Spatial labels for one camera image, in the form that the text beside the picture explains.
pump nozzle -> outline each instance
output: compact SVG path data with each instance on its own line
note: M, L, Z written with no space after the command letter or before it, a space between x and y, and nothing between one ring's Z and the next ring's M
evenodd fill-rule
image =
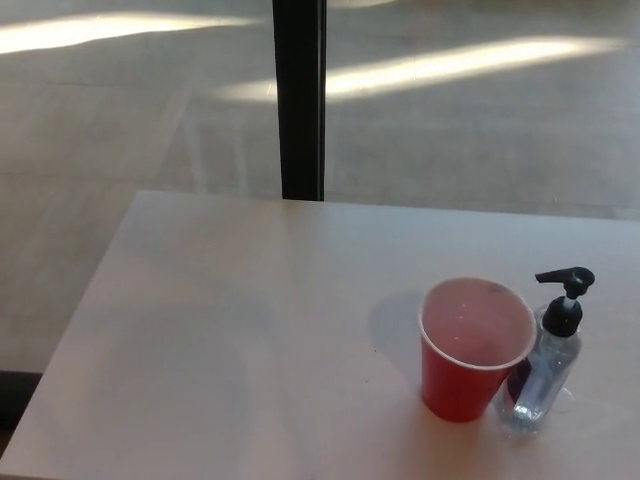
M562 283L565 292L567 292L567 298L575 300L580 295L587 293L589 287L596 281L596 277L587 268L573 267L539 273L536 275L536 280L539 283Z

tabletop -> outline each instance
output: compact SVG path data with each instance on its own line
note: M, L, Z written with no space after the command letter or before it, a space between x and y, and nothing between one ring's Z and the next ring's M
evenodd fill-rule
M61 479L635 478L640 224L139 193L0 461ZM575 400L533 439L420 401L417 312L586 266Z

floor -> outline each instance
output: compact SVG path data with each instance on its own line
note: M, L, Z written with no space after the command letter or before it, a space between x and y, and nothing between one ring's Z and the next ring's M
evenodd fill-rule
M277 197L269 0L0 0L0 368L137 189ZM329 0L327 197L640 219L640 4Z

red plastic cup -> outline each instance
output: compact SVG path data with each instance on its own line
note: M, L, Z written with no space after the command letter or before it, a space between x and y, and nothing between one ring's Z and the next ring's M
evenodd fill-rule
M533 313L516 293L481 278L454 278L428 294L422 331L422 398L438 417L482 416L536 339Z

clear plastic bottle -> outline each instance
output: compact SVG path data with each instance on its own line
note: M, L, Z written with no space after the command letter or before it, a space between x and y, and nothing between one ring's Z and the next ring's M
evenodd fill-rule
M569 338L557 337L542 326L547 307L535 312L538 338L529 356L502 384L494 405L513 433L534 434L551 410L580 353L578 330Z
M535 312L537 338L533 350L500 387L494 406L512 433L537 433L578 358L582 341L578 325L582 308L576 300L595 277L575 267L537 275L540 283L563 283L567 295Z

